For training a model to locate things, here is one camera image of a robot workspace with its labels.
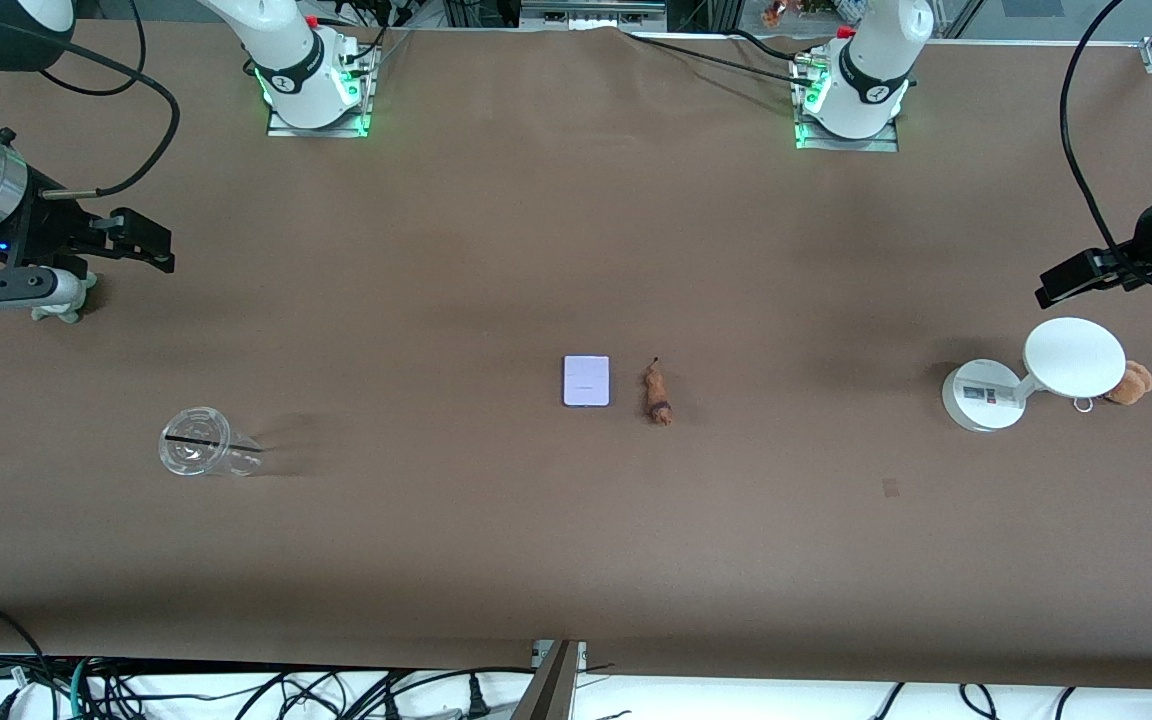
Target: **clear plastic cup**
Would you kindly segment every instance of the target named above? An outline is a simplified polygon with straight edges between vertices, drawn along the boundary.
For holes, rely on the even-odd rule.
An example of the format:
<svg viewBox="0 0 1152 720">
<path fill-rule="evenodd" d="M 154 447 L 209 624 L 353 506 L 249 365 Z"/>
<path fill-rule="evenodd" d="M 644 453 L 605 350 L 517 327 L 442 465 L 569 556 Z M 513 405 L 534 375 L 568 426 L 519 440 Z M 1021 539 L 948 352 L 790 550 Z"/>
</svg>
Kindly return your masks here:
<svg viewBox="0 0 1152 720">
<path fill-rule="evenodd" d="M 260 470 L 262 447 L 219 410 L 191 407 L 162 429 L 159 458 L 176 475 L 251 475 Z"/>
</svg>

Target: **brown sausage-shaped toy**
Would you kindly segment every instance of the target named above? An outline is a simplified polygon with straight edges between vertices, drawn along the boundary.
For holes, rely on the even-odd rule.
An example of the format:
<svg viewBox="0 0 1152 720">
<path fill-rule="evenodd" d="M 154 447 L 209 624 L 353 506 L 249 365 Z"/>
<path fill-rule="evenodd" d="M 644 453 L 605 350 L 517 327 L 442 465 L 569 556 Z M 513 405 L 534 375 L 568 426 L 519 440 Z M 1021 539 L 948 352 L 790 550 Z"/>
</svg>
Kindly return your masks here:
<svg viewBox="0 0 1152 720">
<path fill-rule="evenodd" d="M 660 370 L 655 367 L 659 361 L 657 357 L 657 359 L 652 359 L 652 364 L 647 365 L 646 372 L 643 374 L 643 384 L 647 386 L 649 418 L 652 418 L 654 423 L 668 425 L 673 422 L 673 409 L 669 407 L 668 393 L 664 391 L 664 374 L 660 374 Z"/>
</svg>

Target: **brown table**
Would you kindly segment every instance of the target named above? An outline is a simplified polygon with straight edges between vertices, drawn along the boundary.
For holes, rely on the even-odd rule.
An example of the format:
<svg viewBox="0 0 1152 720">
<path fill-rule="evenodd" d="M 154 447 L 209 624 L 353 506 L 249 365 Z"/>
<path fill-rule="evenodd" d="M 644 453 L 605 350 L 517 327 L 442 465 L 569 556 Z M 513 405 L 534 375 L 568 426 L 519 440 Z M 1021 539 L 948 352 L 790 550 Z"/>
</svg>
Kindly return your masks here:
<svg viewBox="0 0 1152 720">
<path fill-rule="evenodd" d="M 78 38 L 132 55 L 127 24 Z M 993 437 L 940 404 L 1061 313 L 1152 369 L 1152 291 L 1033 301 L 1097 245 L 1056 132 L 1069 47 L 929 46 L 879 156 L 795 150 L 776 82 L 614 31 L 419 32 L 366 141 L 266 138 L 225 26 L 147 40 L 180 135 L 90 206 L 172 228 L 179 272 L 97 262 L 74 327 L 0 313 L 0 607 L 48 652 L 517 664 L 570 635 L 630 673 L 1152 685 L 1152 395 L 1038 396 Z M 0 122 L 69 187 L 165 118 L 0 76 Z M 1137 51 L 1089 51 L 1073 123 L 1128 237 Z M 579 353 L 612 357 L 608 409 L 559 401 Z M 670 429 L 641 417 L 653 356 Z M 283 473 L 166 473 L 189 406 Z"/>
</svg>

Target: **transparent cup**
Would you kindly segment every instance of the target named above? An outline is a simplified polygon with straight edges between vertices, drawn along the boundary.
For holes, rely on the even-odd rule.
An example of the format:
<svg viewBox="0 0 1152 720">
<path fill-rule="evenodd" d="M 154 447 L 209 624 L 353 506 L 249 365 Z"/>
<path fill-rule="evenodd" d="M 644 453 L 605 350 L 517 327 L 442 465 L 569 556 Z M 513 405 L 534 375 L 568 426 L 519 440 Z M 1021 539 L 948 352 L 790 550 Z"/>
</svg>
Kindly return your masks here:
<svg viewBox="0 0 1152 720">
<path fill-rule="evenodd" d="M 159 458 L 176 475 L 247 477 L 260 470 L 262 452 L 211 407 L 180 411 L 159 435 Z"/>
</svg>

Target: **gray floor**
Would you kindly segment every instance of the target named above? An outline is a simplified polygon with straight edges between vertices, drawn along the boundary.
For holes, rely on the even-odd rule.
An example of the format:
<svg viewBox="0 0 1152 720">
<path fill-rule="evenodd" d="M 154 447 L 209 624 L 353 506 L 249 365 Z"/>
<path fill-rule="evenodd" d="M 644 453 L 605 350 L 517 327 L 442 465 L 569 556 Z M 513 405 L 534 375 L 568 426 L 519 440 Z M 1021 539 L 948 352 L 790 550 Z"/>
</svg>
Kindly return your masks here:
<svg viewBox="0 0 1152 720">
<path fill-rule="evenodd" d="M 759 3 L 759 0 L 748 0 Z M 130 18 L 127 0 L 83 0 L 89 17 Z M 196 0 L 137 0 L 142 17 L 217 20 Z M 963 0 L 946 0 L 948 10 Z M 1105 6 L 1105 0 L 987 0 L 967 37 L 977 40 L 1076 40 Z M 1106 18 L 1097 40 L 1137 41 L 1152 33 L 1152 0 L 1124 0 Z"/>
</svg>

